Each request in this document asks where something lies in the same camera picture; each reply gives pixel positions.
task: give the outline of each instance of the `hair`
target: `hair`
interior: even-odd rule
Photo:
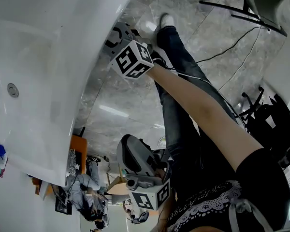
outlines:
[[[103,221],[95,221],[95,224],[98,230],[103,230],[105,228],[105,223]]]

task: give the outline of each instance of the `white cable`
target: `white cable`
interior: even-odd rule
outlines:
[[[176,70],[171,70],[171,72],[173,73],[176,73],[178,75],[184,75],[184,76],[187,76],[187,77],[191,77],[191,78],[195,78],[195,79],[198,79],[198,80],[201,80],[207,84],[209,84],[210,86],[212,86],[220,95],[221,97],[223,98],[223,100],[227,103],[227,105],[232,109],[232,111],[235,113],[235,115],[241,120],[243,126],[244,126],[244,129],[246,130],[246,125],[245,123],[243,122],[242,118],[238,115],[238,113],[235,111],[235,109],[231,106],[231,104],[228,102],[228,100],[223,96],[223,94],[220,93],[219,90],[217,90],[214,85],[212,85],[210,82],[202,79],[202,78],[199,78],[199,77],[196,77],[196,76],[192,76],[192,75],[187,75],[187,74],[182,74],[181,72],[177,72]]]
[[[250,52],[248,53],[248,55],[246,56],[246,58],[244,59],[244,61],[243,61],[243,63],[241,64],[241,66],[240,67],[238,67],[238,69],[236,70],[236,72],[229,78],[229,80],[219,89],[219,91],[221,91],[234,77],[235,77],[235,75],[238,73],[238,71],[242,68],[242,66],[244,65],[244,63],[245,63],[245,61],[246,61],[246,59],[248,58],[248,56],[251,54],[251,52],[252,52],[252,49],[253,49],[253,47],[255,46],[255,44],[256,44],[256,42],[257,42],[257,40],[258,40],[258,38],[259,38],[259,35],[260,35],[260,31],[261,31],[261,28],[259,29],[259,32],[258,32],[258,35],[257,35],[257,38],[256,38],[256,40],[255,40],[255,42],[253,43],[253,45],[252,45],[252,48],[251,48],[251,50],[250,50]]]

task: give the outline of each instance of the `gray tile floor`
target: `gray tile floor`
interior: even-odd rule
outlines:
[[[232,18],[227,10],[201,5],[199,1],[131,0],[120,20],[135,26],[142,37],[155,41],[154,31],[160,15],[164,12],[172,14],[183,43],[196,61],[230,47],[256,26]],[[242,8],[243,3],[243,0],[204,1],[237,8]],[[290,0],[284,1],[278,18],[288,32]],[[273,31],[254,29],[235,48],[200,63],[200,67],[231,104],[237,105],[242,99],[242,92],[250,95],[256,92],[265,68],[281,49],[284,40],[284,36]],[[159,52],[167,58],[163,50]],[[114,167],[112,172],[115,172],[116,147],[122,136],[133,134],[156,148],[159,139],[164,136],[164,127],[153,81],[147,76],[137,81],[125,80],[107,68],[108,62],[109,58],[101,54],[92,70],[75,127],[86,126],[84,137],[88,140],[88,152],[107,155],[111,167]],[[106,169],[107,165],[102,163],[101,172]]]

